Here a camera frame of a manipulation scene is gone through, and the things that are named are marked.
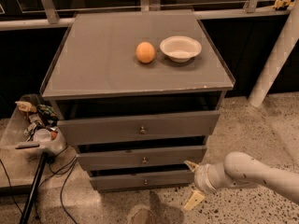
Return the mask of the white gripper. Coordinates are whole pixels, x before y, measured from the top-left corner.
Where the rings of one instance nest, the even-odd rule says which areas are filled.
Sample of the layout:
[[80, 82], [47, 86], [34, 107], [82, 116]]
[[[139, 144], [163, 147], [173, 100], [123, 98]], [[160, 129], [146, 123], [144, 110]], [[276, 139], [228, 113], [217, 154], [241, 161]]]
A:
[[184, 163], [194, 173], [194, 184], [201, 190], [192, 190], [189, 199], [183, 205], [185, 211], [193, 210], [205, 199], [205, 194], [215, 193], [217, 190], [227, 187], [227, 178], [222, 162], [205, 165], [198, 165], [192, 161], [185, 161]]

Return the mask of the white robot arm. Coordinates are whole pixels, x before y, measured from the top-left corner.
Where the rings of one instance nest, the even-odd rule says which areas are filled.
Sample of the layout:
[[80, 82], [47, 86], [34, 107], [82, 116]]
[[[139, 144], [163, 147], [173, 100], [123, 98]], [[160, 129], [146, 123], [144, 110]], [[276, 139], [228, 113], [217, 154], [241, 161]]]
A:
[[201, 203], [208, 194], [219, 189], [255, 188], [257, 185], [273, 190], [299, 204], [299, 174], [270, 167], [243, 152], [231, 152], [224, 161], [200, 165], [185, 164], [193, 172], [191, 195], [183, 208], [186, 211]]

